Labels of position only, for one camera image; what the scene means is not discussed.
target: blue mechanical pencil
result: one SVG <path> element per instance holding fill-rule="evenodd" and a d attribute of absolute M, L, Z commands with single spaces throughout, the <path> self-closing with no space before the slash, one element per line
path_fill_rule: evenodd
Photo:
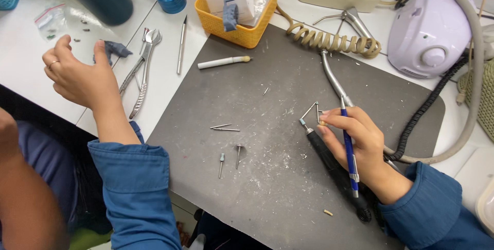
<path fill-rule="evenodd" d="M 341 115 L 348 117 L 345 108 L 345 102 L 343 101 L 343 97 L 341 97 Z M 346 161 L 348 163 L 348 172 L 350 173 L 350 182 L 352 184 L 353 196 L 355 198 L 359 197 L 359 173 L 357 172 L 357 162 L 355 161 L 355 155 L 353 154 L 353 145 L 352 145 L 352 137 L 346 130 L 343 130 L 343 139 L 345 140 L 345 148 L 346 148 Z"/>

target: blue sleeve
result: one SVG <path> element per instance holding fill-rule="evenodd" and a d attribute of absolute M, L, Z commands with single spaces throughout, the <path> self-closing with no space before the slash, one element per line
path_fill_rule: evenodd
<path fill-rule="evenodd" d="M 380 204 L 387 232 L 415 249 L 493 249 L 494 240 L 461 204 L 461 185 L 422 162 L 407 169 L 413 181 L 396 203 Z"/>
<path fill-rule="evenodd" d="M 131 122 L 143 143 L 137 124 Z M 112 248 L 176 249 L 180 240 L 168 195 L 169 156 L 161 146 L 88 143 L 103 179 Z"/>

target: black handpiece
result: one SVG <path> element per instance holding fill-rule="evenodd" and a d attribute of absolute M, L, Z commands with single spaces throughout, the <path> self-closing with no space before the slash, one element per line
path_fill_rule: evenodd
<path fill-rule="evenodd" d="M 355 198 L 353 196 L 352 186 L 350 184 L 350 178 L 348 177 L 348 172 L 343 168 L 340 163 L 334 158 L 334 155 L 324 141 L 319 137 L 319 135 L 312 129 L 307 128 L 305 131 L 307 139 L 309 139 L 311 145 L 314 147 L 315 151 L 323 161 L 330 177 L 336 183 L 338 190 L 347 198 L 347 200 L 352 203 L 352 205 L 357 209 L 357 215 L 363 222 L 370 222 L 372 220 L 371 212 L 368 209 L 368 204 L 363 196 Z"/>

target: metal pliers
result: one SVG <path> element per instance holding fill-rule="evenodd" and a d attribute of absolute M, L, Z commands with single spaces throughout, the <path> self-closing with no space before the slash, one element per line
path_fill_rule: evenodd
<path fill-rule="evenodd" d="M 139 59 L 137 60 L 137 63 L 135 64 L 134 68 L 130 71 L 130 73 L 127 75 L 122 85 L 120 86 L 119 92 L 120 92 L 120 96 L 122 96 L 125 93 L 125 90 L 127 89 L 127 86 L 132 80 L 132 78 L 135 77 L 135 74 L 138 72 L 142 64 L 144 64 L 144 73 L 142 76 L 142 84 L 140 87 L 139 97 L 135 102 L 134 108 L 132 109 L 132 113 L 128 117 L 129 119 L 133 119 L 133 117 L 137 114 L 137 112 L 139 112 L 139 109 L 141 108 L 144 102 L 144 97 L 146 96 L 146 90 L 148 86 L 149 59 L 151 57 L 151 52 L 153 51 L 153 47 L 158 43 L 160 43 L 161 38 L 162 38 L 161 32 L 157 29 L 149 31 L 146 34 L 146 46 L 144 48 L 144 51 L 142 52 L 141 57 L 139 57 Z"/>

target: person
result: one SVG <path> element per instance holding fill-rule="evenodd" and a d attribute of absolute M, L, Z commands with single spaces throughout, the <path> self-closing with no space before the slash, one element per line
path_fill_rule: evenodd
<path fill-rule="evenodd" d="M 107 217 L 114 227 L 112 248 L 180 249 L 168 196 L 168 153 L 161 146 L 146 145 L 137 125 L 127 122 L 104 42 L 95 44 L 95 65 L 86 65 L 72 55 L 70 41 L 68 35 L 61 37 L 43 55 L 45 73 L 61 96 L 93 111 L 99 139 L 88 147 L 103 179 Z M 348 117 L 341 116 L 336 108 L 325 111 L 320 119 L 346 130 L 355 140 L 361 181 L 380 200 L 389 234 L 410 249 L 494 248 L 494 240 L 461 205 L 459 183 L 421 162 L 410 165 L 405 176 L 394 171 L 383 161 L 380 129 L 362 109 L 348 108 L 347 112 Z M 330 128 L 318 129 L 346 167 L 341 142 Z"/>
<path fill-rule="evenodd" d="M 77 188 L 67 154 L 0 108 L 0 248 L 68 248 L 66 225 L 74 220 Z"/>

